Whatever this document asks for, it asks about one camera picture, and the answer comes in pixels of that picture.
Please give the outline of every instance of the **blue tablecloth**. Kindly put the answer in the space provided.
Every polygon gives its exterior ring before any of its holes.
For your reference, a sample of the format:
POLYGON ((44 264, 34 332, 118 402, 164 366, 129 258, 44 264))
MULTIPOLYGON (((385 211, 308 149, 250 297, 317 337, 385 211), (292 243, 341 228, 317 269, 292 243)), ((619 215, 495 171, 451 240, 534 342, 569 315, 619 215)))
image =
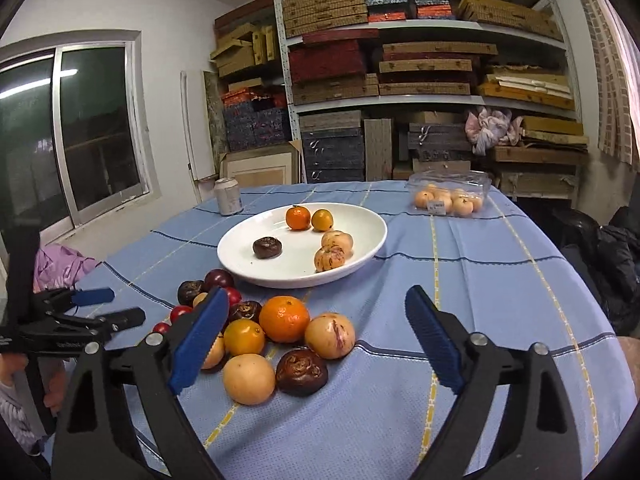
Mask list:
MULTIPOLYGON (((180 282, 219 266, 220 238, 251 215, 301 202, 342 202, 385 219, 386 243, 342 280, 291 291, 239 283, 245 299, 291 294, 312 316, 346 314, 358 341, 346 359, 330 364, 327 386, 306 399, 276 393, 261 406, 239 406, 226 396, 220 374, 201 374, 182 393, 196 434, 228 480, 408 478, 454 400, 432 377, 404 317, 404 294, 416 284, 469 332, 484 332, 501 346, 526 349, 542 341, 552 349, 574 410, 585 475, 624 427, 636 397, 610 324, 551 241, 497 190, 473 219, 418 214, 404 183, 393 181, 247 189, 242 201, 244 211, 231 217, 219 215, 215 200, 179 214, 79 283, 116 292, 92 316, 145 309, 142 327, 110 343, 129 346, 167 317, 180 282)), ((270 345, 264 354, 275 366, 283 352, 270 345)), ((127 395, 148 461, 162 470, 140 400, 133 388, 127 395)), ((469 471, 487 459, 505 398, 501 386, 469 471)))

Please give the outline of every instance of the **white label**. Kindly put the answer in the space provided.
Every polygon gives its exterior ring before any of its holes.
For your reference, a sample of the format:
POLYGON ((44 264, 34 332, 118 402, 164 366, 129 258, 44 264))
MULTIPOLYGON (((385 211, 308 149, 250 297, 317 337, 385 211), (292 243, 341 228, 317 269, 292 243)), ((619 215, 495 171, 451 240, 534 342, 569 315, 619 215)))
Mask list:
POLYGON ((429 200, 427 202, 427 213, 432 215, 446 215, 447 211, 444 209, 444 200, 429 200))

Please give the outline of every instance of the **window frame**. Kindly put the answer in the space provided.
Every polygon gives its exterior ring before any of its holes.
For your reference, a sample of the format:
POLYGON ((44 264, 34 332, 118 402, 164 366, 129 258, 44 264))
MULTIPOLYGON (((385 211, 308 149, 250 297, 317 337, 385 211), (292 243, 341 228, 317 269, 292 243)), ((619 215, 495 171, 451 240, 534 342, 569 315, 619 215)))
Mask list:
MULTIPOLYGON (((36 60, 53 57, 51 77, 52 138, 58 176, 65 197, 69 216, 43 229, 42 243, 51 242, 101 215, 123 206, 132 200, 158 193, 158 177, 152 159, 151 144, 146 126, 146 113, 142 86, 142 33, 138 30, 78 30, 47 34, 18 41, 0 48, 0 72, 16 68, 36 60), (78 210, 74 198, 62 142, 60 115, 60 67, 62 55, 73 50, 90 48, 124 47, 125 88, 131 142, 140 182, 121 192, 108 196, 90 206, 78 210)), ((0 237, 0 262, 7 264, 7 253, 0 237)))

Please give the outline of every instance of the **plate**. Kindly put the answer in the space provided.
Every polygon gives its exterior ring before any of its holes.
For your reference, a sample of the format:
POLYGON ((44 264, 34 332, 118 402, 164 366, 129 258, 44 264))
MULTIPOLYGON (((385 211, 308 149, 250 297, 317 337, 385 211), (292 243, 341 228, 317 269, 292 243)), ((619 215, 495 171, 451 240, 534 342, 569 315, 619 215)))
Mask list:
POLYGON ((386 240, 386 223, 380 215, 363 207, 334 202, 305 203, 313 215, 328 209, 334 217, 334 228, 353 237, 353 255, 337 269, 316 272, 314 255, 324 233, 293 231, 285 222, 291 206, 257 214, 229 229, 218 244, 218 258, 231 273, 271 288, 302 288, 334 282, 367 263, 386 240), (273 236, 282 243, 282 254, 261 260, 254 254, 258 238, 273 236))

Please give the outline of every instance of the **white wall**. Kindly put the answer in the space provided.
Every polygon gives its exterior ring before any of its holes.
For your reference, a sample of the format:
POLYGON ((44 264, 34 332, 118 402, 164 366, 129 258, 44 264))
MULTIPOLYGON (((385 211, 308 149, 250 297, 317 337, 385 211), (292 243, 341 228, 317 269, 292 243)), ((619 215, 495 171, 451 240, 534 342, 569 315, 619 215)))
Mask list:
POLYGON ((580 0, 556 2, 574 55, 582 122, 590 142, 590 163, 583 171, 578 209, 606 224, 620 206, 628 204, 635 174, 630 166, 598 149, 598 81, 584 8, 580 0))
POLYGON ((216 0, 26 0, 0 46, 67 30, 142 31, 142 77, 161 196, 139 199, 81 227, 63 243, 104 258, 196 205, 182 126, 180 70, 210 70, 213 21, 230 10, 216 0))

